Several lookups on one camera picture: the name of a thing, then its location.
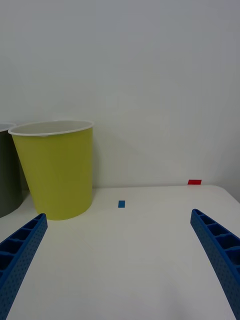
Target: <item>plastic bucket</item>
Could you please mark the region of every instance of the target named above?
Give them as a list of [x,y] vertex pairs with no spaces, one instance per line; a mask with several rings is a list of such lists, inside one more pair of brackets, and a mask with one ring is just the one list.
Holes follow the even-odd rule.
[[8,131],[36,211],[50,220],[78,216],[92,203],[93,125],[64,120],[28,123]]
[[23,202],[19,158],[8,130],[14,123],[0,123],[0,217],[16,210]]

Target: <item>white table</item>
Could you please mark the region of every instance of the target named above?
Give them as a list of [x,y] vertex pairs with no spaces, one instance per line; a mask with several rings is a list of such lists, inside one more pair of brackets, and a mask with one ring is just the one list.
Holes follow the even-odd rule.
[[[48,221],[7,320],[234,320],[193,208],[240,236],[240,204],[217,186],[97,189],[87,212]],[[0,241],[35,216],[28,196]]]

